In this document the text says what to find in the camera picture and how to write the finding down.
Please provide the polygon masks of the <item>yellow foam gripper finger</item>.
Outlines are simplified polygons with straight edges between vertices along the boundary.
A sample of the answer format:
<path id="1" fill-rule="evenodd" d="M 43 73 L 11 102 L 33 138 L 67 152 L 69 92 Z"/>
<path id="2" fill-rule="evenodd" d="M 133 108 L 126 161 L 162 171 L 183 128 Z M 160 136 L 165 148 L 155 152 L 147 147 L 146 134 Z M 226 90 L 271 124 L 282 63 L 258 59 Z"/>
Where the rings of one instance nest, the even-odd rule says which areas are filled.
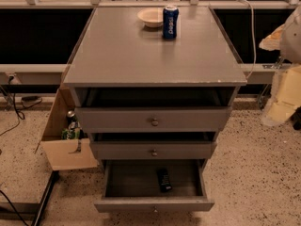
<path id="1" fill-rule="evenodd" d="M 277 29 L 275 29 L 270 35 L 262 39 L 259 47 L 263 50 L 274 51 L 280 49 L 280 38 L 282 35 L 282 30 L 284 25 L 282 24 Z"/>

